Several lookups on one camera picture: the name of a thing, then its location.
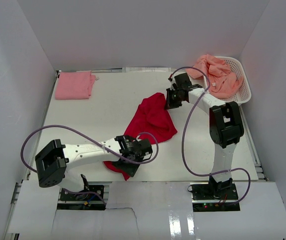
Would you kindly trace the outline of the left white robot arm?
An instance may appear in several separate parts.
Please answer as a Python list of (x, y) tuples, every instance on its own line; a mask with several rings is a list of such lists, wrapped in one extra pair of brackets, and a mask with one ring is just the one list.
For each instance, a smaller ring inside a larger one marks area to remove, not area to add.
[(148, 139), (128, 135), (116, 136), (99, 145), (62, 144), (60, 139), (55, 139), (35, 156), (38, 184), (41, 188), (58, 185), (82, 200), (87, 197), (89, 187), (85, 175), (77, 168), (110, 161), (132, 177), (140, 163), (151, 158), (152, 152)]

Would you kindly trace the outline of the red t shirt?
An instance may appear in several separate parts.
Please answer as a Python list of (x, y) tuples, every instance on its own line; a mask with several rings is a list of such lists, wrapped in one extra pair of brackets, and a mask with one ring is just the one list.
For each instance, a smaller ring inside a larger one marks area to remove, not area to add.
[(140, 133), (147, 132), (141, 139), (148, 139), (153, 145), (171, 139), (177, 130), (165, 110), (165, 104), (165, 96), (160, 92), (143, 99), (124, 134), (137, 137)]

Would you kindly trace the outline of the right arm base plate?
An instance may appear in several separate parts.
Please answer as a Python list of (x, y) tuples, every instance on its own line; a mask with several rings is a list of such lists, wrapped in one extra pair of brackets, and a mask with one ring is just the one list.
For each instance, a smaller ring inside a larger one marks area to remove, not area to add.
[(236, 185), (223, 190), (221, 193), (210, 191), (208, 184), (191, 184), (187, 191), (192, 195), (193, 212), (239, 212), (240, 204), (232, 204), (238, 200)]

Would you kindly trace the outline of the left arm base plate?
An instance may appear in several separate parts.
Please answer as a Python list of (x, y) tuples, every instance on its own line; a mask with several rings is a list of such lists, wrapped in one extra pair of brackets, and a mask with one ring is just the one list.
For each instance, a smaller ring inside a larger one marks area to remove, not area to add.
[(61, 190), (57, 203), (58, 210), (74, 211), (103, 211), (106, 209), (101, 199), (93, 194), (71, 194), (66, 190)]

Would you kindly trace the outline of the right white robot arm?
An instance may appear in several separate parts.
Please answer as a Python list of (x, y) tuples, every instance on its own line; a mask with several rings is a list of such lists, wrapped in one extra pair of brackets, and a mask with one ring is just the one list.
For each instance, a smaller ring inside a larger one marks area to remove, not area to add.
[(175, 109), (182, 102), (199, 107), (209, 116), (209, 134), (215, 144), (214, 163), (209, 175), (209, 195), (221, 199), (232, 186), (232, 161), (235, 148), (244, 135), (244, 126), (235, 101), (224, 102), (201, 85), (192, 84), (187, 73), (170, 76), (171, 87), (166, 89), (165, 109)]

